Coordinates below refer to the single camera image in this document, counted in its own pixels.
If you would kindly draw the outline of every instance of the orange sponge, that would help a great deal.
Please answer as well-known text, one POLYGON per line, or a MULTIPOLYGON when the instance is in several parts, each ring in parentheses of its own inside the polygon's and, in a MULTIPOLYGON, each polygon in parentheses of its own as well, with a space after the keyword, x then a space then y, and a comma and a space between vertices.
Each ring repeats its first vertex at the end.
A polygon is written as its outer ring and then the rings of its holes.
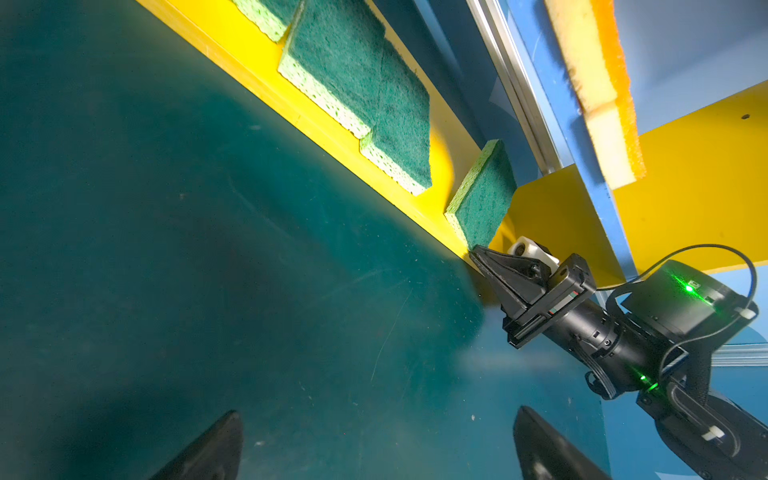
POLYGON ((545 0, 609 188, 645 176, 613 0, 545 0))

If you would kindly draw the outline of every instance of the yellow ledge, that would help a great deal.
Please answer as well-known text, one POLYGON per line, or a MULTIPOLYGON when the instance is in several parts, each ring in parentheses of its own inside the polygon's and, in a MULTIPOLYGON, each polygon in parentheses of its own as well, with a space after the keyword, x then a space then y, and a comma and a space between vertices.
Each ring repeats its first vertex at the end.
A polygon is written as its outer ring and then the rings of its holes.
MULTIPOLYGON (((432 187, 414 197, 359 152, 359 141, 277 72, 283 43, 275 44, 229 0, 138 0, 323 150, 350 169, 456 255, 467 247, 445 219, 445 207, 480 154, 448 104, 386 22, 386 37, 429 92, 429 164, 432 187)), ((511 223, 499 229, 492 247, 514 241, 511 223)))

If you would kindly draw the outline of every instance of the black cable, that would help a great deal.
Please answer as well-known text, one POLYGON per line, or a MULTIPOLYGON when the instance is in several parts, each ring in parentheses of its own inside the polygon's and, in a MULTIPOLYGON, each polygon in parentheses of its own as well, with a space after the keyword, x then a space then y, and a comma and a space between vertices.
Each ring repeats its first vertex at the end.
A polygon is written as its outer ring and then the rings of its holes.
POLYGON ((598 292, 603 292, 603 291, 606 291, 606 290, 615 290, 615 289, 619 288, 620 286, 628 285, 629 283, 637 283, 638 280, 644 278, 646 275, 651 273, 653 270, 655 270, 662 263, 666 262, 667 260, 669 260, 670 258, 674 257, 678 253, 683 253, 683 252, 685 252, 687 250, 693 250, 693 249, 697 249, 697 248, 722 248, 724 250, 728 250, 728 251, 730 251, 732 253, 735 253, 736 255, 741 257, 742 260, 744 260, 744 262, 746 263, 746 265, 750 268, 750 273, 752 273, 752 285, 750 287, 750 293, 749 293, 748 297, 749 298, 754 297, 755 289, 757 288, 757 270, 755 270, 755 266, 752 264, 752 260, 750 260, 749 257, 747 257, 746 255, 741 253, 739 250, 736 250, 735 248, 729 247, 727 245, 720 245, 719 243, 700 243, 698 245, 690 245, 688 247, 683 247, 683 248, 681 248, 679 250, 675 250, 674 252, 670 253, 666 257, 662 258, 661 260, 659 260, 656 263, 654 263, 653 265, 651 265, 648 270, 645 270, 643 273, 641 273, 640 275, 636 276, 632 280, 628 280, 627 282, 622 283, 619 286, 609 286, 609 287, 605 287, 605 288, 598 288, 598 292))
POLYGON ((606 400, 615 399, 618 396, 616 387, 605 370, 603 370, 603 367, 600 366, 597 360, 592 358, 592 355, 584 351, 581 347, 581 341, 578 338, 573 339, 571 347, 578 358, 590 369, 590 372, 594 375, 595 379, 602 384, 603 390, 607 396, 607 398, 606 396, 603 396, 603 398, 606 400))
MULTIPOLYGON (((746 304, 747 304, 747 305, 749 305, 751 302, 752 302, 752 300, 750 299, 750 300, 748 300, 748 301, 747 301, 747 303, 746 303, 746 304)), ((730 322, 728 322, 728 324, 726 324, 726 325, 725 325, 723 328, 721 328, 721 329, 718 329, 718 330, 716 330, 716 331, 714 331, 714 332, 712 332, 712 333, 708 333, 707 335, 702 335, 702 336, 695 336, 695 337, 694 337, 694 338, 692 338, 692 339, 683 340, 683 341, 681 341, 681 342, 677 342, 677 343, 675 343, 674 345, 672 345, 672 346, 671 346, 670 348, 668 348, 668 349, 667 349, 667 351, 665 351, 665 352, 664 352, 664 354, 661 356, 661 361, 659 362, 659 372, 658 372, 658 377, 657 377, 657 378, 659 378, 659 379, 661 378, 661 372, 664 370, 664 362, 666 362, 666 361, 667 361, 667 357, 668 357, 668 356, 670 355, 670 353, 672 353, 672 351, 673 351, 673 350, 675 350, 677 347, 679 347, 679 346, 682 346, 682 345, 685 345, 686 343, 691 343, 691 342, 698 342, 699 340, 708 339, 708 338, 710 338, 711 336, 715 336, 715 335, 718 335, 718 334, 720 334, 720 333, 722 333, 722 332, 726 331, 727 329, 729 329, 731 326, 733 326, 733 324, 734 324, 734 323, 736 323, 736 322, 738 321, 739 317, 740 317, 740 314, 739 314, 739 313, 736 313, 736 314, 734 314, 734 315, 733 315, 733 319, 732 319, 730 322)))
POLYGON ((712 352, 692 349, 688 353, 688 367, 685 374, 685 392, 699 405, 705 406, 710 396, 712 379, 712 352))

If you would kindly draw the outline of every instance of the dark green table surface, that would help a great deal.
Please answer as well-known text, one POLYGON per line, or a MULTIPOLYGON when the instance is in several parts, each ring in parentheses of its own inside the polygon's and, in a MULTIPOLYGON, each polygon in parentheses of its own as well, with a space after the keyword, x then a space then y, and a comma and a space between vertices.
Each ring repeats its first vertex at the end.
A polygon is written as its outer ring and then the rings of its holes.
POLYGON ((146 478, 228 409, 241 479, 520 478, 523 403, 607 468, 575 360, 138 3, 5 0, 0 112, 3 480, 146 478))

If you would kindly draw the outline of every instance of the green scrub pad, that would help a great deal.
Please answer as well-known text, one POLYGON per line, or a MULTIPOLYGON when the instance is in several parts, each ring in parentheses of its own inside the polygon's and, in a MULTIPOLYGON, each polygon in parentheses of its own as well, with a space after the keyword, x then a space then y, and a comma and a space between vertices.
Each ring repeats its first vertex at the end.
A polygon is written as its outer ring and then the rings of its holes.
POLYGON ((445 217, 468 248, 487 247, 512 202, 515 176, 501 140, 491 140, 464 177, 445 217))
POLYGON ((357 138, 373 124, 384 25, 363 0, 305 0, 278 71, 357 138))
POLYGON ((429 171, 429 93, 388 41, 373 131, 360 153, 413 195, 432 186, 429 171))
POLYGON ((301 0, 233 0, 271 41, 280 41, 301 0))

